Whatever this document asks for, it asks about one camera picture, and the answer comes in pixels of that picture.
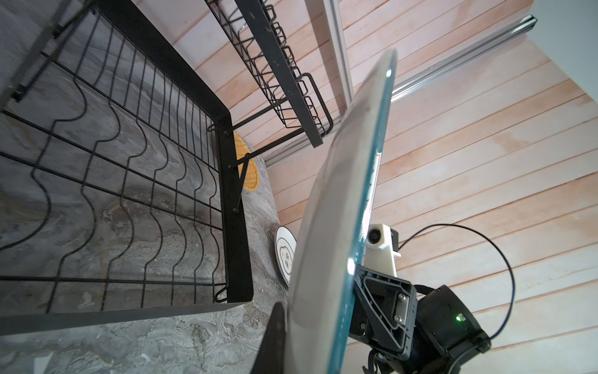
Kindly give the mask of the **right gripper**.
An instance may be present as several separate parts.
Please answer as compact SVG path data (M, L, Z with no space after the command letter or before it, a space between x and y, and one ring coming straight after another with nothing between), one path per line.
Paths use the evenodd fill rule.
M349 337L370 347L365 373L418 373L411 358L417 293L409 281L358 266Z

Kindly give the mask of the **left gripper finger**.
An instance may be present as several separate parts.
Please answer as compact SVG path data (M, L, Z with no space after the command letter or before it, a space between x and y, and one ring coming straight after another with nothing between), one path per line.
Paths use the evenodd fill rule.
M286 342L286 313L282 302L273 306L263 340L250 374L283 373Z

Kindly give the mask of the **white plate green patterned rim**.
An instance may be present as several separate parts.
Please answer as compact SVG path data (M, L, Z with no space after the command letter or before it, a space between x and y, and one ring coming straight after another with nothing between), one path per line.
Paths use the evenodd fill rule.
M286 373L338 373L354 310L395 73L385 51L344 115L308 198L291 272Z

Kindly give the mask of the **black wire dish rack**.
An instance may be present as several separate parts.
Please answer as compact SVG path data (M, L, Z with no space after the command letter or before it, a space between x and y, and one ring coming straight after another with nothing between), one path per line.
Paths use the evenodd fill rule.
M137 4L2 2L2 335L251 302L236 128Z

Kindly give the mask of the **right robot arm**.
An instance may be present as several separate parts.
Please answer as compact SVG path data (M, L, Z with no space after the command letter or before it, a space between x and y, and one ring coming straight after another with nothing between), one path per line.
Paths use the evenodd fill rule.
M447 286L429 288L358 266L351 338L370 347L365 373L458 373L491 348Z

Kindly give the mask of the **white plate cloud outline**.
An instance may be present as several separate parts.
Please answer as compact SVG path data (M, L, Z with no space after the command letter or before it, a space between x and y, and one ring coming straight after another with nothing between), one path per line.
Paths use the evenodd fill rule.
M275 233L275 255L286 286L291 283L291 271L296 246L297 240L292 231L286 226L279 226Z

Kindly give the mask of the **yellow woven round trivet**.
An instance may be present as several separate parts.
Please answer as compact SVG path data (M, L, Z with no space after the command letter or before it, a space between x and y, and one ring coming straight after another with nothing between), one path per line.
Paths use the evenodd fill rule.
M240 161L243 157L251 153L245 141L235 132L235 150L237 159ZM254 159L249 159L247 162L242 161L238 165L239 176L244 173L243 188L247 191L255 191L259 187L259 171Z

